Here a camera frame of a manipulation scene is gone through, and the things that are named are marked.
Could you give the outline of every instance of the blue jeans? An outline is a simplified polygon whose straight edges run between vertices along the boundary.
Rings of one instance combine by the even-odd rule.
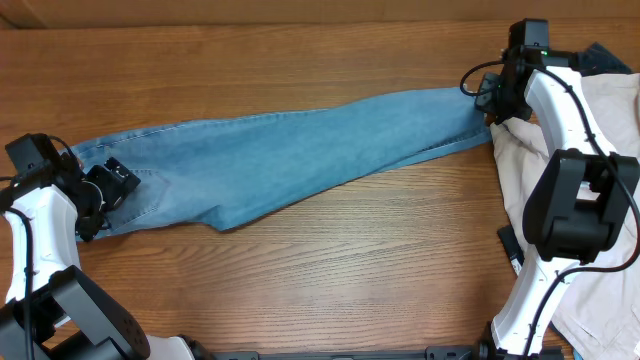
[[[142,183],[99,237],[181,222],[247,223],[347,181],[488,142],[457,88],[345,106],[132,130],[77,145],[89,169],[113,156]]]

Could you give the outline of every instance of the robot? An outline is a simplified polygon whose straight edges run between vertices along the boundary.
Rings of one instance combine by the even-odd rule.
[[[6,146],[17,175],[0,192],[0,212],[13,232],[14,270],[0,310],[0,355],[7,360],[275,360],[275,359],[564,359],[543,349],[542,337],[572,280],[585,271],[613,272],[630,266],[587,267],[618,238],[640,178],[634,157],[616,154],[600,132],[582,95],[576,55],[549,47],[545,20],[525,19],[509,29],[502,59],[473,68],[460,88],[477,109],[500,123],[538,116],[552,154],[524,211],[526,260],[504,308],[473,346],[431,346],[420,352],[260,355],[210,353],[187,336],[146,335],[126,309],[80,267],[76,237],[90,241],[109,226],[107,214],[140,184],[117,159],[84,173],[59,138],[27,134]],[[474,71],[487,73],[476,93],[464,87]],[[52,140],[62,142],[60,154]],[[597,193],[579,198],[580,189]],[[42,344],[73,320],[80,329],[53,348]]]

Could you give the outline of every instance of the wooden tabletop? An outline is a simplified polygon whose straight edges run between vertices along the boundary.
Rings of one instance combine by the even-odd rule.
[[[498,58],[510,24],[2,31],[0,144],[26,132],[78,143],[456,86]],[[551,24],[554,48],[599,41],[636,69],[638,35],[633,19]],[[13,173],[2,152],[0,175]],[[188,334],[215,351],[414,350],[473,343],[504,305],[516,277],[496,230],[508,223],[485,144],[353,181],[229,233],[177,225],[79,248],[84,271],[148,334]],[[11,254],[1,222],[2,292]],[[562,343],[550,332],[546,341]]]

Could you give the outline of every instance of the denim pocket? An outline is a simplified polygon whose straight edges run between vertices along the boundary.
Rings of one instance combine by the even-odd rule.
[[[118,209],[107,213],[107,217],[111,223],[112,234],[136,219],[158,210],[169,188],[169,181],[162,177],[156,170],[130,170],[140,178],[140,185],[138,185]]]

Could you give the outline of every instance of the beige cloth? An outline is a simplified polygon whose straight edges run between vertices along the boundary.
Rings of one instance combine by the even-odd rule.
[[[582,86],[596,122],[618,153],[640,157],[640,74],[586,77]],[[504,206],[526,249],[522,213],[546,166],[547,147],[540,127],[520,119],[493,124],[491,133]],[[634,197],[640,203],[640,187]],[[592,265],[619,265],[635,244],[629,213],[616,245]],[[585,360],[639,359],[640,261],[621,273],[578,275],[552,321]]]

